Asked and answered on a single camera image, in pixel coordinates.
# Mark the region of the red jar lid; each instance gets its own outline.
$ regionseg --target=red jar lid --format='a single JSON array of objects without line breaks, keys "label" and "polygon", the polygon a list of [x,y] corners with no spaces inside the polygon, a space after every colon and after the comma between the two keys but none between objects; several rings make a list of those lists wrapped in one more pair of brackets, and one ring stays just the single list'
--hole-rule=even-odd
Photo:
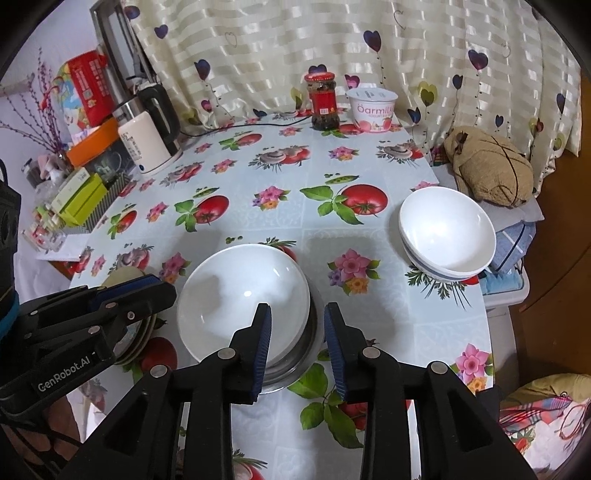
[{"label": "red jar lid", "polygon": [[309,73],[304,77],[307,82],[322,82],[325,80],[334,80],[335,74],[330,72],[314,72]]}]

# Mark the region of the yogurt cup lid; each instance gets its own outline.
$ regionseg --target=yogurt cup lid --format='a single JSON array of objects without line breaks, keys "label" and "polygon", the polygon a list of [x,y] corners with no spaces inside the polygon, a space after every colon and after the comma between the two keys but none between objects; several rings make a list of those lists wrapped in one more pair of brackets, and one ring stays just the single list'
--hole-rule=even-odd
[{"label": "yogurt cup lid", "polygon": [[353,88],[347,92],[349,98],[364,102],[393,102],[398,98],[396,93],[384,88]]}]

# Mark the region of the chili sauce jar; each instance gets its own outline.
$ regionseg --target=chili sauce jar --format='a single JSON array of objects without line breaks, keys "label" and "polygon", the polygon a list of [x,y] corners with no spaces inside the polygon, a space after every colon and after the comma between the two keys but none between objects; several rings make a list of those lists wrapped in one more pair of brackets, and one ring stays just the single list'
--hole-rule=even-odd
[{"label": "chili sauce jar", "polygon": [[304,77],[312,100],[312,127],[316,130],[334,130],[339,127],[336,109],[335,74],[314,72]]}]

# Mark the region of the tablecloth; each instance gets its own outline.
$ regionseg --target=tablecloth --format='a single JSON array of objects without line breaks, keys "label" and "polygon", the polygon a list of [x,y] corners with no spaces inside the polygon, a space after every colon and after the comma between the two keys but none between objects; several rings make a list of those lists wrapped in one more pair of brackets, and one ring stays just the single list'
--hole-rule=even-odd
[{"label": "tablecloth", "polygon": [[[267,243],[297,259],[323,301],[338,302],[368,345],[409,364],[441,360],[473,392],[492,386],[477,279],[442,284],[402,249],[398,209],[437,178],[397,122],[385,133],[361,133],[347,115],[328,132],[313,130],[309,119],[288,125],[294,120],[281,115],[254,118],[200,138],[153,177],[138,176],[91,234],[72,286],[99,285],[110,271],[134,265],[180,292],[213,253]],[[166,322],[154,335],[171,341],[181,368],[194,360],[179,337],[175,308],[161,315]],[[359,478],[365,406],[335,397],[326,360],[319,352],[290,389],[232,407],[233,446],[258,460],[237,464],[240,480]],[[108,413],[133,386],[134,372],[111,367],[83,390]],[[412,404],[408,416],[414,478],[420,458]]]}]

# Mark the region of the wooden floor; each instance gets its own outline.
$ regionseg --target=wooden floor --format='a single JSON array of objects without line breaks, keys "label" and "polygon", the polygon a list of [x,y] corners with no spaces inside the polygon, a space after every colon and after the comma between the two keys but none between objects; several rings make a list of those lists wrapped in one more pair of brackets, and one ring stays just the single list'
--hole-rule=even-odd
[{"label": "wooden floor", "polygon": [[538,202],[545,216],[525,259],[531,292],[511,309],[521,384],[591,374],[591,83],[583,81],[579,157],[556,161]]}]

